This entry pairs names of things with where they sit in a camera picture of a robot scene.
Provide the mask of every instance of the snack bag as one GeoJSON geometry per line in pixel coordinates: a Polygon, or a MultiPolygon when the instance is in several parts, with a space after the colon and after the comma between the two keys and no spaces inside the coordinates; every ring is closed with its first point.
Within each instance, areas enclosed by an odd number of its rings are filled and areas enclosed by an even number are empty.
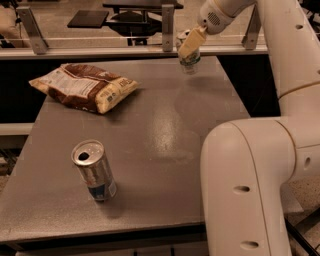
{"type": "Polygon", "coordinates": [[[100,114],[138,87],[136,81],[86,64],[62,64],[29,83],[67,107],[100,114]]]}

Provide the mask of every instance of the can lid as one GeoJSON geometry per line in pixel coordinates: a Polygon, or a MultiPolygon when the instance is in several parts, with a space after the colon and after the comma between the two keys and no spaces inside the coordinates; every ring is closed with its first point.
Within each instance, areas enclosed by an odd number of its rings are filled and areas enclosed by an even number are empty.
{"type": "Polygon", "coordinates": [[[104,154],[103,145],[97,140],[85,140],[74,147],[71,159],[76,165],[88,166],[96,163],[104,154]]]}

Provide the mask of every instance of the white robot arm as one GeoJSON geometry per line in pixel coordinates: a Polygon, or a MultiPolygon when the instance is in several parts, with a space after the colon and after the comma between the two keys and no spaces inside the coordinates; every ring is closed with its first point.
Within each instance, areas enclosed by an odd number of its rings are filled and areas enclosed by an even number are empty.
{"type": "Polygon", "coordinates": [[[220,33],[254,3],[281,117],[231,121],[206,138],[201,185],[211,256],[291,255],[280,187],[320,170],[320,44],[298,1],[207,0],[198,22],[220,33]]]}

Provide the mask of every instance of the aluminum can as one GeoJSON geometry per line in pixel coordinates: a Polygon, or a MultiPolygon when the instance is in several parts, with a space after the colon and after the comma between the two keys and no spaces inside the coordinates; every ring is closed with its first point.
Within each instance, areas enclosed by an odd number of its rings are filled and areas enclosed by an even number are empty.
{"type": "MultiPolygon", "coordinates": [[[[177,51],[187,39],[190,33],[190,29],[184,30],[177,34],[176,38],[176,47],[177,51]]],[[[183,73],[188,75],[193,75],[198,72],[198,62],[200,61],[200,51],[199,49],[195,50],[192,54],[190,54],[187,58],[182,58],[179,56],[180,65],[182,68],[183,73]]]]}
{"type": "Polygon", "coordinates": [[[104,146],[97,140],[85,140],[74,147],[71,159],[78,167],[90,194],[97,201],[115,196],[114,181],[104,146]]]}

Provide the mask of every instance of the table surface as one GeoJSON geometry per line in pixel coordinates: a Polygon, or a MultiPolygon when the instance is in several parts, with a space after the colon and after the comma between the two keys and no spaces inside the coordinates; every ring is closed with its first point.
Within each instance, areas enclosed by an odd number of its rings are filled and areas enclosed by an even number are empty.
{"type": "Polygon", "coordinates": [[[201,146],[212,128],[248,114],[215,57],[185,75],[178,59],[96,62],[139,88],[105,115],[47,97],[0,198],[0,241],[185,227],[204,223],[201,146]],[[86,139],[101,141],[118,186],[91,199],[71,161],[86,139]]]}

